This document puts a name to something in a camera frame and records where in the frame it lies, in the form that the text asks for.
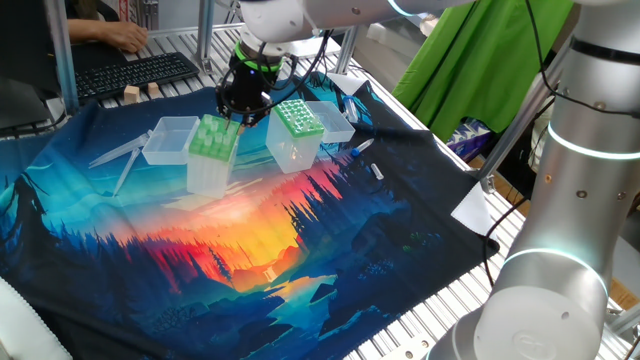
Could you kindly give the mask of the person bare hand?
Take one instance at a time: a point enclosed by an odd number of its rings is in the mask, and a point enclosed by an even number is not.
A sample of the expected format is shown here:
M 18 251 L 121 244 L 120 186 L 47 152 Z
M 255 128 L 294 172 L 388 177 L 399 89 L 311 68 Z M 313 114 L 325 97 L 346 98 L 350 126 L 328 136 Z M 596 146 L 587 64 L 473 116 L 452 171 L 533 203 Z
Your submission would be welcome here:
M 141 50 L 148 39 L 148 30 L 131 22 L 105 22 L 98 39 L 128 53 Z

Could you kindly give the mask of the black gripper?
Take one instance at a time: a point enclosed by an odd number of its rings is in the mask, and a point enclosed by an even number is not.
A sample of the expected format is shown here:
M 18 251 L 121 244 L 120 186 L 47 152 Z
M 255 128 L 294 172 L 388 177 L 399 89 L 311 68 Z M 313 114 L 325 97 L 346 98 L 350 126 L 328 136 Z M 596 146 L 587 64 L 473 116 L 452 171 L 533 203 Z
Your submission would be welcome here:
M 225 129 L 229 128 L 231 112 L 226 106 L 225 99 L 232 108 L 245 108 L 241 124 L 256 126 L 263 118 L 270 114 L 271 103 L 265 103 L 262 93 L 268 94 L 277 79 L 276 72 L 262 73 L 250 67 L 239 67 L 232 72 L 233 80 L 230 85 L 215 88 L 217 112 L 225 121 Z

